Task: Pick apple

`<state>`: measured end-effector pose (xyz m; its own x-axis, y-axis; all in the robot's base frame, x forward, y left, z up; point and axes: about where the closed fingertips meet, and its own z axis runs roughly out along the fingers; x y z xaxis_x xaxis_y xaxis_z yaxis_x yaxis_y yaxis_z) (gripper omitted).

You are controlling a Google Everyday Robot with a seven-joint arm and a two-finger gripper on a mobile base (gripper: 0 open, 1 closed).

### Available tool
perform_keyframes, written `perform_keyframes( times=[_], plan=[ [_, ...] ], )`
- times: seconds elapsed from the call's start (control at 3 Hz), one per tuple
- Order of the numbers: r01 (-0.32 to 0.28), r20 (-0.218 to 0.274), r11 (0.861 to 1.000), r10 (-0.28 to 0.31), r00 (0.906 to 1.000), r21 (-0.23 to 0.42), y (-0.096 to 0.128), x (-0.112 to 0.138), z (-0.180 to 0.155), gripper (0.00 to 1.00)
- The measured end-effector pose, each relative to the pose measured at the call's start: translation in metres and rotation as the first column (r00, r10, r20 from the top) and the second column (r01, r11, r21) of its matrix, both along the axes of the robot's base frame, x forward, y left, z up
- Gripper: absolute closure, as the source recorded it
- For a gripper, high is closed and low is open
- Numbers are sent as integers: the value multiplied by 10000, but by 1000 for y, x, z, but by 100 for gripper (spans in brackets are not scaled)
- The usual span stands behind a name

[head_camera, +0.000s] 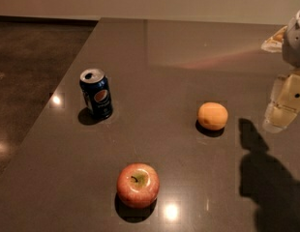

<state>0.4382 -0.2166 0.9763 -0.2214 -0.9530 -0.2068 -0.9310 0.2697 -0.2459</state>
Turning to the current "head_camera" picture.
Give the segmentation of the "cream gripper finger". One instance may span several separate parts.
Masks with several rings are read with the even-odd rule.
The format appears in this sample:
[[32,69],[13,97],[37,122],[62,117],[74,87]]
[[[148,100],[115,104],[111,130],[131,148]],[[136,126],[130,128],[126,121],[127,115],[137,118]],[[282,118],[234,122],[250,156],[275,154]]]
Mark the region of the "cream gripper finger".
[[300,69],[275,79],[263,128],[271,133],[285,130],[300,112]]
[[273,36],[265,40],[261,45],[261,49],[271,53],[281,53],[285,31],[286,26],[282,27]]

